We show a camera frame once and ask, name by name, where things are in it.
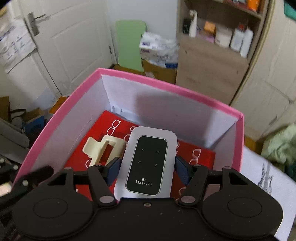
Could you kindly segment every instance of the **green board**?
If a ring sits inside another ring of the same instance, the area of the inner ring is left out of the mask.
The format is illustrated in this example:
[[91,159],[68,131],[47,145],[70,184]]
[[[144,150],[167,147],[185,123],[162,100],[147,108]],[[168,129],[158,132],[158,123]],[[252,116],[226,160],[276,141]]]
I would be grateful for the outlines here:
[[118,43],[118,64],[122,67],[144,72],[140,55],[140,41],[146,31],[141,20],[120,20],[115,23]]

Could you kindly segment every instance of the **white tablecloth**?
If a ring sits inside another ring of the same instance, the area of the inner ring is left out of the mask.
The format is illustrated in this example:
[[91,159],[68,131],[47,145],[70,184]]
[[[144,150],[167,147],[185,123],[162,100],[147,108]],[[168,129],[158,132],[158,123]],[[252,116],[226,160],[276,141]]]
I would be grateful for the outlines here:
[[248,148],[243,149],[241,173],[276,199],[284,212],[275,237],[287,241],[296,214],[296,182]]

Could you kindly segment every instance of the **red cloth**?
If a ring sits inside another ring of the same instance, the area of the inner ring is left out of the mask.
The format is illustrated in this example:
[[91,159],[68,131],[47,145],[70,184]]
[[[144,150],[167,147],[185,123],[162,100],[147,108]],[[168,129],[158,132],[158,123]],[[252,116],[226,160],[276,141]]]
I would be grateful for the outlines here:
[[[84,138],[81,140],[75,151],[72,153],[71,157],[67,161],[65,167],[72,167],[74,171],[85,171],[87,166],[89,166],[90,161],[88,156],[82,152],[82,148],[84,147],[87,139],[89,137],[93,137],[97,141],[101,141],[104,135],[112,135],[118,138],[125,139],[128,141],[129,135],[133,128],[138,127],[131,122],[123,120],[122,118],[116,116],[115,114],[104,111],[102,115],[97,119],[92,128],[87,132]],[[105,165],[108,156],[112,150],[111,146],[106,148],[104,152],[101,163]],[[198,163],[207,166],[209,169],[213,168],[215,153],[204,148],[199,148],[198,146],[185,143],[183,141],[178,140],[178,148],[177,155],[183,157],[187,162],[191,162],[191,164],[196,164],[196,158],[198,157]],[[115,182],[110,187],[110,190],[114,192]],[[172,189],[171,189],[171,197],[178,198],[179,197],[179,189],[184,187],[176,172],[173,175]],[[78,192],[85,195],[89,199],[91,199],[91,195],[89,192],[89,188],[87,185],[76,185]]]

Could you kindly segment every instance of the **paper poster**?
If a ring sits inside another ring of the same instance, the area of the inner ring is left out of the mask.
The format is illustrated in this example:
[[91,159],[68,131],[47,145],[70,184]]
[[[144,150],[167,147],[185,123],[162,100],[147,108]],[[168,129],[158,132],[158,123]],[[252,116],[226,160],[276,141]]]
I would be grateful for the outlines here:
[[9,73],[23,58],[36,48],[31,35],[21,18],[11,20],[0,32],[0,64]]

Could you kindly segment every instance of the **portable wifi router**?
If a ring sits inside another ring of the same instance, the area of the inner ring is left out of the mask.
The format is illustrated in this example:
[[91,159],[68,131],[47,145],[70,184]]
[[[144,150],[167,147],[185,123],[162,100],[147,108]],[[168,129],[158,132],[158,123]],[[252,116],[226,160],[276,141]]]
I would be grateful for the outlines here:
[[115,198],[170,197],[176,147],[177,137],[171,131],[135,128],[115,184]]

